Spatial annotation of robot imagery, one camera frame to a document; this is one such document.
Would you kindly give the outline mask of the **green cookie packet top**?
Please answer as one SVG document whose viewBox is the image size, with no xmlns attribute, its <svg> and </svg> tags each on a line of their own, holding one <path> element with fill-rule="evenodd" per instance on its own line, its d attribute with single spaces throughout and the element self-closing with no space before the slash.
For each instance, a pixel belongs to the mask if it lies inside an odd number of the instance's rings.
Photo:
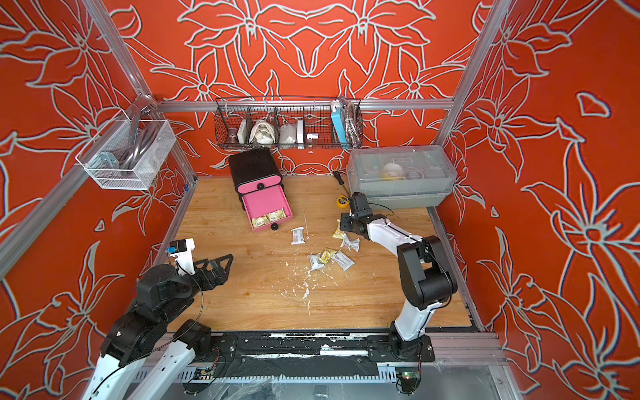
<svg viewBox="0 0 640 400">
<path fill-rule="evenodd" d="M 337 228 L 333 234 L 333 238 L 340 239 L 340 240 L 344 240 L 346 236 L 347 234 L 344 231 L 342 231 L 340 228 Z"/>
</svg>

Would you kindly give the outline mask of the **green cookie packet small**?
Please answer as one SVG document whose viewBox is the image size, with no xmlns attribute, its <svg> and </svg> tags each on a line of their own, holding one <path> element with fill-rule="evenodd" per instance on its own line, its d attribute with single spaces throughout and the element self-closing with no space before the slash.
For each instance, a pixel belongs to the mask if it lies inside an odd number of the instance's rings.
<svg viewBox="0 0 640 400">
<path fill-rule="evenodd" d="M 320 256 L 318 258 L 318 260 L 320 261 L 320 263 L 322 264 L 328 264 L 331 261 L 333 261 L 333 257 L 334 255 L 337 253 L 338 251 L 332 248 L 325 248 L 321 253 Z"/>
</svg>

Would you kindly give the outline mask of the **green cookie packet large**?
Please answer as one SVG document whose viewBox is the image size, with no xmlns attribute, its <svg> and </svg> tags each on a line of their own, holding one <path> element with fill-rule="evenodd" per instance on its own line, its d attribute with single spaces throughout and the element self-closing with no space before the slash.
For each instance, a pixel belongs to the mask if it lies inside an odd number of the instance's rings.
<svg viewBox="0 0 640 400">
<path fill-rule="evenodd" d="M 266 215 L 263 216 L 259 216 L 257 218 L 253 218 L 252 219 L 252 226 L 253 229 L 259 229 L 263 226 L 268 226 L 270 225 L 270 220 L 268 219 L 268 217 Z"/>
</svg>

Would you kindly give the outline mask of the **pink drawer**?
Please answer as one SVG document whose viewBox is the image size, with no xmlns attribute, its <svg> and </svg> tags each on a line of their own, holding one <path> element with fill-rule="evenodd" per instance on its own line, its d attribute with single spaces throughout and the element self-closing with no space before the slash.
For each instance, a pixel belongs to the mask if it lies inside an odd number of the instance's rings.
<svg viewBox="0 0 640 400">
<path fill-rule="evenodd" d="M 266 188 L 265 190 L 256 191 L 253 193 L 247 193 L 242 195 L 241 203 L 248 216 L 248 222 L 253 232 L 260 232 L 266 229 L 270 229 L 273 224 L 281 225 L 289 220 L 293 219 L 293 211 L 288 203 L 287 196 L 281 185 Z M 263 226 L 259 229 L 253 229 L 252 219 L 259 216 L 266 215 L 268 213 L 280 210 L 283 208 L 287 217 L 276 223 L 270 223 L 268 226 Z"/>
<path fill-rule="evenodd" d="M 280 176 L 268 176 L 261 179 L 255 179 L 253 181 L 247 181 L 245 183 L 240 184 L 237 187 L 237 192 L 241 195 L 245 195 L 247 193 L 253 193 L 256 191 L 265 190 L 266 188 L 270 188 L 273 186 L 278 186 L 282 184 L 282 178 Z"/>
</svg>

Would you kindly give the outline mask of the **pink top drawer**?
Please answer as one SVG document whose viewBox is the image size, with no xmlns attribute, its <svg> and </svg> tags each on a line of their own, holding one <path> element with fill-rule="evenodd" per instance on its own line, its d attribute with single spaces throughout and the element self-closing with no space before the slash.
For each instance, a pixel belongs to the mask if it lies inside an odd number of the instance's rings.
<svg viewBox="0 0 640 400">
<path fill-rule="evenodd" d="M 268 176 L 261 179 L 255 179 L 253 181 L 247 181 L 245 183 L 240 184 L 237 187 L 237 192 L 241 195 L 245 195 L 247 193 L 253 193 L 256 191 L 265 190 L 266 188 L 270 188 L 273 186 L 278 186 L 282 184 L 282 178 L 280 176 Z"/>
</svg>

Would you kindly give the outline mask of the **black pink drawer cabinet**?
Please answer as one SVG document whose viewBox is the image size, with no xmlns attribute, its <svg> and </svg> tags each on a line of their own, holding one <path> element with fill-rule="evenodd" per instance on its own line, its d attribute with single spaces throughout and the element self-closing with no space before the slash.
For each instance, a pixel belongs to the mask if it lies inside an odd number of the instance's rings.
<svg viewBox="0 0 640 400">
<path fill-rule="evenodd" d="M 237 153 L 228 158 L 228 166 L 240 203 L 242 195 L 237 192 L 237 187 L 247 181 L 276 175 L 282 178 L 283 187 L 283 175 L 270 150 L 255 149 Z"/>
</svg>

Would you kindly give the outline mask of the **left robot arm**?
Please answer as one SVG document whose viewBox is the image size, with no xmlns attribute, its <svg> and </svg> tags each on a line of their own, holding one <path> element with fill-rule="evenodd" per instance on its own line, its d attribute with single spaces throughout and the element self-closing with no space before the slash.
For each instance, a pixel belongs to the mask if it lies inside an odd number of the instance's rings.
<svg viewBox="0 0 640 400">
<path fill-rule="evenodd" d="M 233 255 L 196 261 L 194 272 L 181 265 L 157 265 L 136 286 L 136 298 L 111 327 L 97 366 L 83 394 L 85 399 L 160 399 L 180 373 L 194 361 L 223 365 L 234 342 L 215 338 L 213 331 L 189 319 L 164 345 L 168 325 L 186 311 L 196 296 L 224 285 Z"/>
</svg>

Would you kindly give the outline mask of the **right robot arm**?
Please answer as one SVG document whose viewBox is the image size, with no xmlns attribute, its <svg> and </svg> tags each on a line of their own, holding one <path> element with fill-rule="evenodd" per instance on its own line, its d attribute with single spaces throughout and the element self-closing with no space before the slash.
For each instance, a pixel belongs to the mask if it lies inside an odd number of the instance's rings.
<svg viewBox="0 0 640 400">
<path fill-rule="evenodd" d="M 375 213 L 364 193 L 348 199 L 340 228 L 382 246 L 397 257 L 405 302 L 389 332 L 389 347 L 398 359 L 418 357 L 423 351 L 424 329 L 436 311 L 446 308 L 458 291 L 443 243 L 436 236 L 420 237 Z"/>
</svg>

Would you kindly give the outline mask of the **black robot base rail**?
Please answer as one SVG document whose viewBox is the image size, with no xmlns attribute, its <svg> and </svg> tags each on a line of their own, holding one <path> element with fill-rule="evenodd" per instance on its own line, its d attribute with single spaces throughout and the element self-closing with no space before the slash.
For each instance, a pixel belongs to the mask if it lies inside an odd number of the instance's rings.
<svg viewBox="0 0 640 400">
<path fill-rule="evenodd" d="M 389 328 L 228 331 L 192 367 L 222 378 L 373 378 L 382 367 L 419 371 L 435 360 L 425 335 L 405 343 Z"/>
</svg>

